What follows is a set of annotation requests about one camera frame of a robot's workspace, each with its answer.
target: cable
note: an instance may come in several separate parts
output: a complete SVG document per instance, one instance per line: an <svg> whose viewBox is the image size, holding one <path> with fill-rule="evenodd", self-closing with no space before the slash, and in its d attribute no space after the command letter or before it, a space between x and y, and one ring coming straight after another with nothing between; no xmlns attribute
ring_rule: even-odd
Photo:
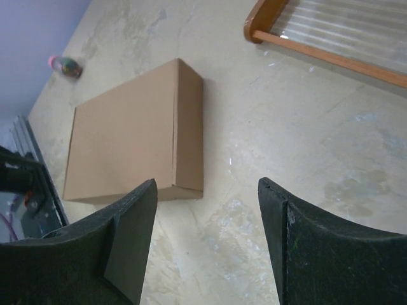
<svg viewBox="0 0 407 305"><path fill-rule="evenodd" d="M14 240L18 240L17 238L17 234L15 234L15 231L13 229L13 226L8 222L7 218L0 213L0 218L1 220L4 222L4 224L6 225L6 227L8 228L8 231L10 232L10 234L12 235L12 237L14 238Z"/></svg>

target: stained floor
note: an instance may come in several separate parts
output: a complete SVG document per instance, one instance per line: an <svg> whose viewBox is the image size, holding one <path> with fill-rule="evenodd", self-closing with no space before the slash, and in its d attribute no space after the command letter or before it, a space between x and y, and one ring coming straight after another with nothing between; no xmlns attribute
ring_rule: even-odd
<svg viewBox="0 0 407 305"><path fill-rule="evenodd" d="M255 0L92 1L30 114L62 194L74 107L181 57L205 78L202 200L160 203L142 304L278 304L257 201L267 176L367 226L407 233L406 91L244 40ZM65 202L71 222L101 206Z"/></svg>

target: box top face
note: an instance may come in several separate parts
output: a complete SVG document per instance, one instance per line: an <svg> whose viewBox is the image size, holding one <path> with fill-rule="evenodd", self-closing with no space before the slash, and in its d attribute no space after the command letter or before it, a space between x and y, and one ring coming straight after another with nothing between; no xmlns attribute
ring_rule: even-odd
<svg viewBox="0 0 407 305"><path fill-rule="evenodd" d="M76 108L64 199L125 194L155 178L172 185L178 60Z"/></svg>

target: concrete floor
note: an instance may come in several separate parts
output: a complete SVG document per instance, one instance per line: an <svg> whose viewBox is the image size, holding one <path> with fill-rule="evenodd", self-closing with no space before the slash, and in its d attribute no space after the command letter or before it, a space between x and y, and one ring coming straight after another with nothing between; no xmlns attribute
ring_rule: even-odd
<svg viewBox="0 0 407 305"><path fill-rule="evenodd" d="M407 233L406 91L246 42L254 3L92 1L65 52L85 63L82 78L53 75L29 116L62 194L76 105L175 57L205 78L204 197L159 204L142 304L278 304L263 176L336 215ZM100 207L65 202L71 222Z"/></svg>

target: wall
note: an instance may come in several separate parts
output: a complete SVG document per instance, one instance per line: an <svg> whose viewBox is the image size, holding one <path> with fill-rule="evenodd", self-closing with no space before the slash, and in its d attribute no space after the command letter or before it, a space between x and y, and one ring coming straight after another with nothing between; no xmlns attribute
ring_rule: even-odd
<svg viewBox="0 0 407 305"><path fill-rule="evenodd" d="M30 112L90 0L0 2L0 144L17 114Z"/></svg>

